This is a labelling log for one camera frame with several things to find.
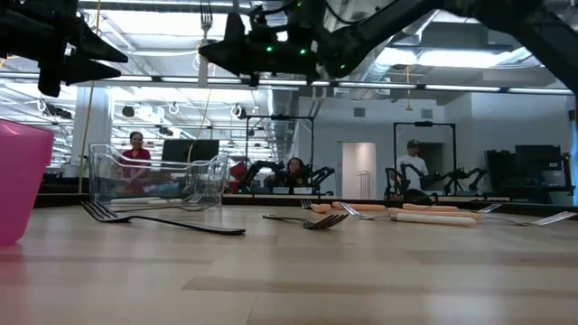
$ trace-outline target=clear glass dish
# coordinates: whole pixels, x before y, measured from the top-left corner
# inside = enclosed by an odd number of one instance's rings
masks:
[[[110,144],[89,146],[90,199],[116,212],[179,208],[200,211],[221,203],[228,156],[210,161],[129,159]]]

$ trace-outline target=white shirt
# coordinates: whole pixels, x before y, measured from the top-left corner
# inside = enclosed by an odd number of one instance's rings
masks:
[[[418,171],[422,172],[424,175],[427,175],[427,167],[425,166],[425,162],[422,158],[418,156],[412,157],[409,154],[406,154],[397,158],[398,172],[401,172],[402,164],[412,164]],[[407,187],[408,189],[416,189],[416,190],[422,189],[422,183],[420,182],[419,175],[417,175],[417,173],[413,169],[409,167],[406,168],[406,177],[407,180],[409,181],[409,186]]]

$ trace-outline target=computer screen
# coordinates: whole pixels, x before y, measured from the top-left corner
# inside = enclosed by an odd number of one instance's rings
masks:
[[[524,171],[561,171],[560,145],[517,145],[517,167]]]
[[[163,161],[209,161],[219,154],[219,140],[164,140]]]

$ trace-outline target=wooden table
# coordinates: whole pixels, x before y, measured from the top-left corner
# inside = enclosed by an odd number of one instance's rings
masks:
[[[575,221],[463,228],[352,218],[313,232],[261,219],[310,217],[298,208],[155,213],[247,235],[37,209],[19,246],[0,248],[0,323],[578,323]]]

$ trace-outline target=pink cup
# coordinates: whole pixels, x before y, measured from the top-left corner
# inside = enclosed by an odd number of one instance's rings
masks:
[[[0,119],[0,246],[23,237],[53,140],[50,131]]]

